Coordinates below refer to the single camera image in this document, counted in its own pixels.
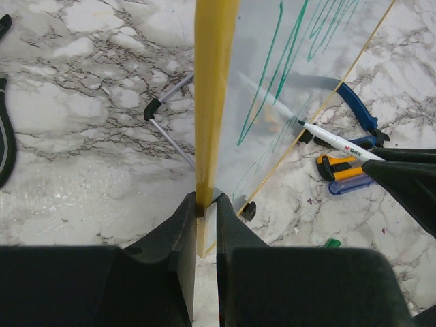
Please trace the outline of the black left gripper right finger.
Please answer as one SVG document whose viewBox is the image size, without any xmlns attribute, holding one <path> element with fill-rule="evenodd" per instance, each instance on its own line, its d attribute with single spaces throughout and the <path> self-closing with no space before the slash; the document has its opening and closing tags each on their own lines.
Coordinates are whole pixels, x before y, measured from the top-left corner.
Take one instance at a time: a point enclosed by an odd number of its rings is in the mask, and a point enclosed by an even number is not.
<svg viewBox="0 0 436 327">
<path fill-rule="evenodd" d="M 359 248 L 271 247 L 217 198 L 222 326 L 413 326 L 385 257 Z"/>
</svg>

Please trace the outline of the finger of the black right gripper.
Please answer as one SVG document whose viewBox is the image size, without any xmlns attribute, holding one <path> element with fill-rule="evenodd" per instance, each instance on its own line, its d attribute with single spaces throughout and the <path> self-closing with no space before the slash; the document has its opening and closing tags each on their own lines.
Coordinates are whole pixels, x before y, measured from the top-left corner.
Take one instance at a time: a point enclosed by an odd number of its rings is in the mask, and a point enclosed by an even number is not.
<svg viewBox="0 0 436 327">
<path fill-rule="evenodd" d="M 435 236 L 435 165 L 371 160 L 362 170 Z"/>
<path fill-rule="evenodd" d="M 435 149 L 374 148 L 372 153 L 386 161 L 407 163 L 436 163 Z"/>
</svg>

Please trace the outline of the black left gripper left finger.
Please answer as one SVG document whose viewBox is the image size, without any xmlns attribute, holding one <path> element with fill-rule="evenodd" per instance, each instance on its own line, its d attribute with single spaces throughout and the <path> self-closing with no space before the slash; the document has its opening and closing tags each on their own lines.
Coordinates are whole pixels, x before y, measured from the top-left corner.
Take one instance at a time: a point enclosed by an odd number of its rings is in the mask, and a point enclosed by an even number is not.
<svg viewBox="0 0 436 327">
<path fill-rule="evenodd" d="M 190 326 L 196 199 L 126 248 L 3 246 L 2 326 Z"/>
</svg>

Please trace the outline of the green marker cap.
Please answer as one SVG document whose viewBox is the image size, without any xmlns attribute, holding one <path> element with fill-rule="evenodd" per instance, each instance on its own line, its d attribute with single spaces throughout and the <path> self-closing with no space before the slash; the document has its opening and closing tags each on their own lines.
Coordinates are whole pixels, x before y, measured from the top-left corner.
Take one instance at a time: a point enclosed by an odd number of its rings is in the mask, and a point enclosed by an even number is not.
<svg viewBox="0 0 436 327">
<path fill-rule="evenodd" d="M 339 248 L 341 246 L 341 241 L 334 239 L 334 238 L 330 238 L 325 244 L 324 247 L 327 248 Z"/>
</svg>

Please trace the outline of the white green whiteboard marker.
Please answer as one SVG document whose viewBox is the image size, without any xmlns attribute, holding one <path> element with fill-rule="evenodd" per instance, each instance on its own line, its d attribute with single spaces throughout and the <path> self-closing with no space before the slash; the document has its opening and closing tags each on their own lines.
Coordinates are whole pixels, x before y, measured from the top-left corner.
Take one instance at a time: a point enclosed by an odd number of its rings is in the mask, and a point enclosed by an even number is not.
<svg viewBox="0 0 436 327">
<path fill-rule="evenodd" d="M 335 149 L 340 150 L 346 153 L 347 155 L 352 156 L 357 160 L 360 160 L 363 163 L 371 160 L 375 160 L 375 161 L 384 160 L 381 157 L 377 156 L 376 154 L 368 150 L 365 150 L 362 147 L 357 146 L 354 143 L 338 135 L 334 135 L 329 131 L 326 131 L 325 129 L 318 127 L 317 125 L 310 124 L 301 120 L 298 120 L 298 123 L 302 125 L 306 130 L 308 130 L 311 134 L 313 134 L 315 137 L 318 137 L 319 139 L 333 146 Z"/>
</svg>

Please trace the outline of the yellow framed whiteboard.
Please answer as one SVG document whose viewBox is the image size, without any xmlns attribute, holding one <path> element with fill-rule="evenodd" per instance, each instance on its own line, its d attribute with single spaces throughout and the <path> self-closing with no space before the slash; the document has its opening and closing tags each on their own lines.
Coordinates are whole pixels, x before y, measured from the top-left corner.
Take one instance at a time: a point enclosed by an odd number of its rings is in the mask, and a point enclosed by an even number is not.
<svg viewBox="0 0 436 327">
<path fill-rule="evenodd" d="M 216 244 L 211 203 L 240 213 L 355 66 L 392 1 L 198 1 L 197 253 Z"/>
</svg>

